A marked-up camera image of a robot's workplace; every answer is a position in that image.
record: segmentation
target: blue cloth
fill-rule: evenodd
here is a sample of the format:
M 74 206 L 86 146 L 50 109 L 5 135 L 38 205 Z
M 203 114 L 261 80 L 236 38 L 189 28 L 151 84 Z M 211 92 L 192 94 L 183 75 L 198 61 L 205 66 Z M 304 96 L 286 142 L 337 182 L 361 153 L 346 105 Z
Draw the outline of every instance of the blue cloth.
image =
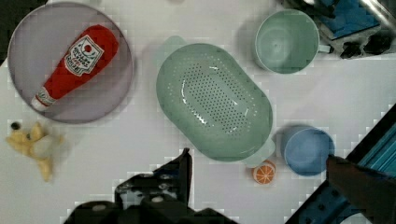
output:
M 321 0 L 326 6 L 333 0 Z M 359 0 L 340 0 L 334 10 L 335 19 L 320 17 L 320 20 L 334 33 L 334 39 L 351 35 L 379 25 L 379 21 Z

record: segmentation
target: bowl rim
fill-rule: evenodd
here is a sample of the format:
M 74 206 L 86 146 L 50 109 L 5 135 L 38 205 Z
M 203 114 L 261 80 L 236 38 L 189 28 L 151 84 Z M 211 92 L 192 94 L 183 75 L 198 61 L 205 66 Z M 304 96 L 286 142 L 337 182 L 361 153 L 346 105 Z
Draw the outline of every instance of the bowl rim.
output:
M 262 22 L 262 24 L 260 25 L 260 28 L 259 28 L 259 30 L 257 31 L 256 36 L 255 36 L 255 38 L 254 38 L 254 54 L 255 54 L 255 57 L 257 58 L 257 60 L 259 61 L 260 65 L 261 65 L 262 67 L 264 67 L 265 69 L 267 69 L 267 70 L 269 70 L 269 71 L 271 71 L 271 72 L 280 74 L 280 75 L 292 75 L 292 74 L 296 74 L 296 73 L 298 73 L 298 72 L 301 72 L 301 71 L 303 71 L 306 67 L 308 67 L 308 66 L 314 61 L 314 60 L 311 60 L 310 63 L 308 63 L 303 69 L 300 69 L 299 71 L 292 72 L 292 73 L 280 73 L 280 72 L 274 71 L 273 69 L 271 69 L 271 68 L 269 68 L 267 65 L 265 65 L 265 64 L 262 62 L 262 58 L 259 56 L 259 52 L 258 52 L 258 39 L 259 39 L 259 33 L 261 32 L 262 27 L 264 26 L 264 24 L 265 24 L 266 22 L 268 22 L 268 20 L 269 20 L 270 18 L 274 17 L 274 16 L 277 15 L 277 14 L 285 13 L 285 12 L 292 12 L 292 11 L 294 11 L 294 12 L 296 12 L 296 13 L 299 13 L 301 16 L 306 17 L 306 18 L 310 21 L 310 23 L 312 23 L 312 24 L 314 25 L 315 30 L 316 30 L 317 33 L 318 33 L 318 27 L 317 27 L 317 25 L 315 24 L 314 20 L 312 20 L 312 18 L 310 18 L 306 13 L 302 12 L 301 10 L 292 9 L 292 8 L 287 8 L 287 9 L 280 10 L 280 11 L 278 11 L 278 12 L 274 12 L 274 13 L 271 14 L 269 17 L 267 17 L 267 18 Z M 319 47 L 319 44 L 320 44 L 320 35 L 319 35 L 319 33 L 318 33 L 318 47 Z
M 299 130 L 299 131 L 297 131 L 296 133 L 294 133 L 294 134 L 287 140 L 285 146 L 283 146 L 283 148 L 282 148 L 282 149 L 283 149 L 283 150 L 282 150 L 282 152 L 283 152 L 283 153 L 282 153 L 282 154 L 283 154 L 283 159 L 285 160 L 285 162 L 286 162 L 286 164 L 289 166 L 289 168 L 290 168 L 294 173 L 296 173 L 297 175 L 305 175 L 305 176 L 318 175 L 318 174 L 322 173 L 323 170 L 320 171 L 320 172 L 297 172 L 297 171 L 293 170 L 293 169 L 291 168 L 291 166 L 290 166 L 289 161 L 287 160 L 287 157 L 286 157 L 287 150 L 288 150 L 288 146 L 290 145 L 291 140 L 292 140 L 294 137 L 296 137 L 296 135 L 298 135 L 298 134 L 300 134 L 300 133 L 302 133 L 302 132 L 306 132 L 306 131 L 316 131 L 316 132 L 324 133 L 324 134 L 329 138 L 329 140 L 330 140 L 329 142 L 331 143 L 331 147 L 330 147 L 329 150 L 328 150 L 329 154 L 334 154 L 334 150 L 335 150 L 334 141 L 332 140 L 332 137 L 331 137 L 328 133 L 326 133 L 325 131 L 323 131 L 323 130 L 321 130 L 321 129 L 319 129 L 319 128 L 316 128 L 316 127 L 309 127 L 309 126 L 306 126 L 306 127 L 305 127 L 305 126 L 302 126 L 302 127 L 300 127 L 300 128 L 301 128 L 301 130 Z

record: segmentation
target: green colander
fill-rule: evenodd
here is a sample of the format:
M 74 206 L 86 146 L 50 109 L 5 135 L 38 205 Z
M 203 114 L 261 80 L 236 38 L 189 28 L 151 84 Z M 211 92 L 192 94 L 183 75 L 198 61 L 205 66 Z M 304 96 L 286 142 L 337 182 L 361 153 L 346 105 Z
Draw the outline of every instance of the green colander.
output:
M 209 158 L 255 167 L 275 150 L 268 98 L 224 49 L 192 44 L 174 51 L 160 68 L 157 97 Z

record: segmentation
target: ketchup label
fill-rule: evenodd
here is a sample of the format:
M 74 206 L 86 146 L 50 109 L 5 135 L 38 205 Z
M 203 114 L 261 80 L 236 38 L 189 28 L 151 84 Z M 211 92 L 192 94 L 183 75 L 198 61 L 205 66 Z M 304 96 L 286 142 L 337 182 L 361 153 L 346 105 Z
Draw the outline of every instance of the ketchup label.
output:
M 104 52 L 88 35 L 84 35 L 64 57 L 65 67 L 78 77 L 83 73 L 89 74 Z
M 43 103 L 46 106 L 53 105 L 55 103 L 55 99 L 50 97 L 49 92 L 45 87 L 42 87 L 41 90 L 38 92 L 36 95 L 37 100 L 39 100 L 41 103 Z

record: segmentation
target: colander handle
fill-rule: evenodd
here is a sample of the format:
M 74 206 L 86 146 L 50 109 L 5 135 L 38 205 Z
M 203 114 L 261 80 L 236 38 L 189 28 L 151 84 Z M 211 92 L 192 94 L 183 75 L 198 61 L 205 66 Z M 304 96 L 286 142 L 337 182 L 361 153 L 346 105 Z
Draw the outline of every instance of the colander handle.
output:
M 247 168 L 255 168 L 268 159 L 275 152 L 275 148 L 274 141 L 268 138 L 256 153 L 242 160 L 242 162 L 247 166 Z
M 187 42 L 178 35 L 173 35 L 163 42 L 163 44 L 157 49 L 154 56 L 154 62 L 157 68 L 160 69 L 163 62 L 177 49 L 186 46 Z

